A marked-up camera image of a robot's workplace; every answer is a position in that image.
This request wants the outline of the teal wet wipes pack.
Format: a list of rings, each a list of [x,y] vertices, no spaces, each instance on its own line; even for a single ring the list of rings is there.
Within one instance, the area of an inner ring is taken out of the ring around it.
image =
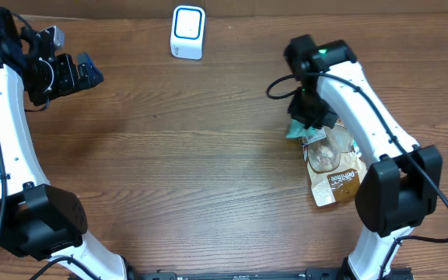
[[[305,128],[305,124],[295,119],[292,119],[289,125],[289,131],[286,134],[286,138],[288,139],[306,138],[308,134],[309,130]]]

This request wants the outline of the beige paper pouch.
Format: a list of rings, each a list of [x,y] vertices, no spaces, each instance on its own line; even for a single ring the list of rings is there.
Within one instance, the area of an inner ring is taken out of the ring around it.
[[[332,128],[310,128],[307,132],[300,143],[316,206],[355,197],[366,175],[366,165],[355,139],[339,123]]]

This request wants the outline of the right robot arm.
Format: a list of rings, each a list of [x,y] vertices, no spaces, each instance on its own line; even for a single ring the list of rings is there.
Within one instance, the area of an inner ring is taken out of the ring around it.
[[[309,279],[412,279],[390,266],[413,229],[436,209],[442,156],[422,148],[372,90],[352,49],[343,41],[316,45],[309,35],[291,39],[284,52],[295,90],[288,112],[306,128],[341,120],[368,170],[355,195],[363,228],[341,268],[309,268]]]

